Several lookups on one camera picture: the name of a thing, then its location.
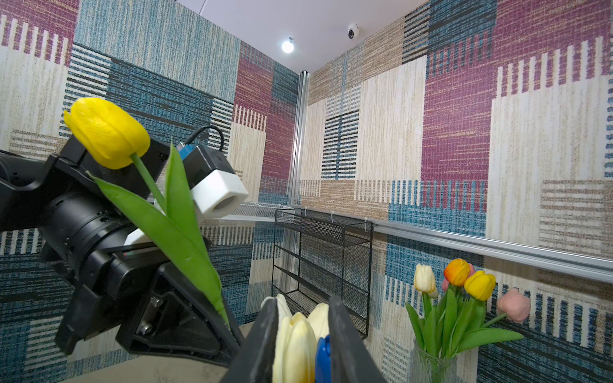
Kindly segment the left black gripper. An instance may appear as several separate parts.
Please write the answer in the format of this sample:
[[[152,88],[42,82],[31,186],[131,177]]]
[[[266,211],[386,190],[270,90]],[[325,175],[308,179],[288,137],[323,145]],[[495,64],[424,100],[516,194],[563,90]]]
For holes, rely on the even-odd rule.
[[[65,354],[118,328],[116,340],[131,354],[228,367],[244,342],[236,319],[225,322],[153,244],[100,248],[77,268],[55,254],[54,269],[74,288],[55,336]]]

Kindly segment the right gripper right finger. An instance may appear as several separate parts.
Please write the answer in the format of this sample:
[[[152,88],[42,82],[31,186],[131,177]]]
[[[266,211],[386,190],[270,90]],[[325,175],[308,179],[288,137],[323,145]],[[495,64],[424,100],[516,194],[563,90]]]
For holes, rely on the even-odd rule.
[[[341,298],[329,301],[330,358],[332,382],[386,382],[359,332],[351,322]]]

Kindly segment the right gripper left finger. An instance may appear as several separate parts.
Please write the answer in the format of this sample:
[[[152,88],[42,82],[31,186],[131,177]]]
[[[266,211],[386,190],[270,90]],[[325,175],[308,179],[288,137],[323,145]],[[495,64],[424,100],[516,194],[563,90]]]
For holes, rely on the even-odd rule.
[[[264,304],[221,383],[272,382],[279,325],[277,300]]]

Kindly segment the cream yellow-tinged tulip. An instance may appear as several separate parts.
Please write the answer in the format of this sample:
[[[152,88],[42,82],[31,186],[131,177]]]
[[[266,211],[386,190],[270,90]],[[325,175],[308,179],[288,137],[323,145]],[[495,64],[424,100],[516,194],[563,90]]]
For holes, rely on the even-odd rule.
[[[315,382],[317,340],[302,313],[285,317],[276,335],[272,382]]]

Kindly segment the white tulip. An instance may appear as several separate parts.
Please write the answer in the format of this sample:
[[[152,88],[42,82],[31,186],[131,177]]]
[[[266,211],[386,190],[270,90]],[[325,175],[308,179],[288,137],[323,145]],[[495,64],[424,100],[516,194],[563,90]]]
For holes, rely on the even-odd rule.
[[[279,316],[279,324],[281,324],[281,322],[285,318],[291,318],[292,317],[291,310],[290,310],[289,306],[287,305],[287,300],[286,300],[286,298],[285,298],[285,296],[283,294],[278,294],[278,295],[276,295],[276,297],[272,297],[272,296],[266,297],[262,301],[262,303],[260,304],[260,308],[263,309],[265,307],[265,305],[269,301],[275,301],[276,302],[278,316]]]
[[[329,305],[327,303],[319,303],[309,314],[307,320],[314,331],[315,339],[325,338],[329,335]]]
[[[437,314],[431,302],[431,295],[437,291],[434,272],[431,266],[418,264],[414,275],[413,286],[415,290],[421,292],[424,310],[423,323],[418,322],[420,330],[420,346],[426,353],[434,355],[437,349],[435,339],[435,329],[437,325]]]

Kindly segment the clear glass vase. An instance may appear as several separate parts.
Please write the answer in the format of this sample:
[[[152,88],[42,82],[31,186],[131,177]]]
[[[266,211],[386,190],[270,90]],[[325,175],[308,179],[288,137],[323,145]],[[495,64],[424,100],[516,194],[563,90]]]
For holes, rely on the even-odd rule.
[[[433,357],[416,346],[411,353],[406,381],[423,383],[457,382],[457,358]]]

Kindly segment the tulip bunch yellow orange pink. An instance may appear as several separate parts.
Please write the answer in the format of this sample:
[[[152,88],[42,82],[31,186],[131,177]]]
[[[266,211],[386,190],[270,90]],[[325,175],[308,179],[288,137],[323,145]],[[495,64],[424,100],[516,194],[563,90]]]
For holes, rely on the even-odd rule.
[[[451,359],[456,355],[477,349],[481,346],[519,341],[524,336],[513,330],[496,328],[498,322],[508,319],[521,324],[531,311],[530,298],[523,295],[517,288],[507,291],[496,301],[496,311],[499,313],[494,319],[486,320],[488,300],[493,298],[497,286],[496,278],[484,271],[476,271],[471,277],[469,263],[463,259],[451,261],[445,268],[443,277],[450,282],[447,292],[443,292],[439,302],[433,300],[438,297],[437,291],[431,295],[431,302],[437,314],[435,329],[436,351],[433,357]],[[418,322],[423,323],[423,315],[410,305],[406,304],[410,322],[415,335],[417,346],[421,348],[421,336]]]

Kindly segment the pink tulip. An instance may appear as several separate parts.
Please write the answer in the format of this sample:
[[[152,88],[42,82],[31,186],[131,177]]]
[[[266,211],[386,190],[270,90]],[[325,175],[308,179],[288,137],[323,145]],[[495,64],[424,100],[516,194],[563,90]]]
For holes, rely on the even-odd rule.
[[[475,270],[474,266],[472,265],[472,263],[470,263],[469,264],[469,274],[468,274],[468,277],[471,277],[475,273],[476,273],[476,270]],[[442,291],[444,293],[447,292],[449,286],[450,286],[450,282],[447,279],[443,279]]]

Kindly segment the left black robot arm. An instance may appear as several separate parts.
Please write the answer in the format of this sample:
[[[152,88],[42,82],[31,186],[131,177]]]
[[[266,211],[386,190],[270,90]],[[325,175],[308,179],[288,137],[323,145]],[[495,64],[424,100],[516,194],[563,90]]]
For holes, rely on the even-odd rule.
[[[155,244],[126,243],[134,226],[96,178],[149,195],[134,165],[105,169],[73,138],[46,161],[1,155],[1,229],[37,229],[42,260],[74,288],[59,349],[117,329],[131,354],[230,366],[244,342],[236,320],[224,322]]]

